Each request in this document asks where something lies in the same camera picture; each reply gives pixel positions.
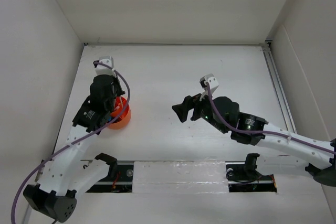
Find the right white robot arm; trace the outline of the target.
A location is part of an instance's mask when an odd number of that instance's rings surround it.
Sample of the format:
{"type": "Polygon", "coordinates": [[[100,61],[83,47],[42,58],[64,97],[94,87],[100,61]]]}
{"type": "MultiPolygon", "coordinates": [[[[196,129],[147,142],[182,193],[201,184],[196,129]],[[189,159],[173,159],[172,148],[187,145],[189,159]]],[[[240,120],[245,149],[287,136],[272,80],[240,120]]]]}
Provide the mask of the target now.
{"type": "Polygon", "coordinates": [[[237,143],[281,153],[273,157],[249,153],[243,164],[228,169],[228,180],[251,183],[262,176],[292,174],[335,186],[335,141],[317,141],[280,129],[261,117],[241,112],[239,104],[228,97],[210,99],[201,98],[200,94],[188,95],[172,109],[181,122],[187,120],[192,110],[192,121],[204,119],[221,133],[230,133],[237,143]]]}

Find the pink pen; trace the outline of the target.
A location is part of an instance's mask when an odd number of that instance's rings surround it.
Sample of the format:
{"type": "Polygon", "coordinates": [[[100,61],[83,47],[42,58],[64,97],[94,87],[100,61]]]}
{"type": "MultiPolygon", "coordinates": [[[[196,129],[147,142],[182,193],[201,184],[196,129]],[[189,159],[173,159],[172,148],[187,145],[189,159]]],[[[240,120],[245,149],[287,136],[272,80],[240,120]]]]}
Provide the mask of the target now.
{"type": "Polygon", "coordinates": [[[123,109],[123,97],[117,97],[115,101],[115,106],[113,113],[118,114],[123,109]]]}

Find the black blue utility knife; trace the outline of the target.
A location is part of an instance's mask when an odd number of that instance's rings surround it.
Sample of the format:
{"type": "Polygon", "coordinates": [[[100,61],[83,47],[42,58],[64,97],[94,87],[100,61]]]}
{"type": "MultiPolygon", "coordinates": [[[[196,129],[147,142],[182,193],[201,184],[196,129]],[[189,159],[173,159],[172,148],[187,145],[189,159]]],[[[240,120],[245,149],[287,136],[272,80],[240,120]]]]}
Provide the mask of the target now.
{"type": "Polygon", "coordinates": [[[112,117],[109,115],[106,117],[105,123],[109,123],[112,120],[112,117]]]}

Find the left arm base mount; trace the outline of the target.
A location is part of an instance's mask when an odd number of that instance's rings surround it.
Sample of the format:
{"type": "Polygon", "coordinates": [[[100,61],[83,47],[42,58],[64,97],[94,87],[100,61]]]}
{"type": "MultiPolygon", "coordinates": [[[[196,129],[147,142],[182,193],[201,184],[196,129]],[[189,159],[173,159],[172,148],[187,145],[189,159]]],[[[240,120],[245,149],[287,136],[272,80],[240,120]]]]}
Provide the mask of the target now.
{"type": "Polygon", "coordinates": [[[101,153],[95,157],[109,165],[106,177],[96,182],[87,193],[131,193],[134,162],[118,161],[115,157],[101,153]]]}

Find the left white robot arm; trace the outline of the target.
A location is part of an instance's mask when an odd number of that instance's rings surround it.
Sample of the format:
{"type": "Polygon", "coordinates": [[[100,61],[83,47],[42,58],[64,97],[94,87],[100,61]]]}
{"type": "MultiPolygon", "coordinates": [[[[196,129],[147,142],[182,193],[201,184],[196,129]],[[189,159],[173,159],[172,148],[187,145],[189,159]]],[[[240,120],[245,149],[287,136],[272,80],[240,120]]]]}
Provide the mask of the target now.
{"type": "Polygon", "coordinates": [[[118,78],[114,74],[94,77],[90,94],[75,115],[64,146],[40,165],[44,171],[37,183],[25,185],[23,196],[29,205],[54,221],[67,221],[80,195],[97,181],[112,180],[117,175],[117,160],[100,153],[75,177],[90,145],[121,116],[112,115],[116,101],[124,94],[118,78]]]}

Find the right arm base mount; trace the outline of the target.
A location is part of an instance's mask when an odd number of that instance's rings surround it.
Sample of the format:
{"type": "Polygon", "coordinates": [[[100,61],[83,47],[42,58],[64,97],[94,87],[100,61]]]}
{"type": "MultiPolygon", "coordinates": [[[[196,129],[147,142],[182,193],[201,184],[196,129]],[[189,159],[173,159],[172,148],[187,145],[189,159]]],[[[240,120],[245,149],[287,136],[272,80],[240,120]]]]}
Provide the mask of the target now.
{"type": "Polygon", "coordinates": [[[244,161],[226,162],[226,179],[230,193],[276,193],[277,186],[273,174],[257,172],[259,154],[248,154],[244,161]]]}

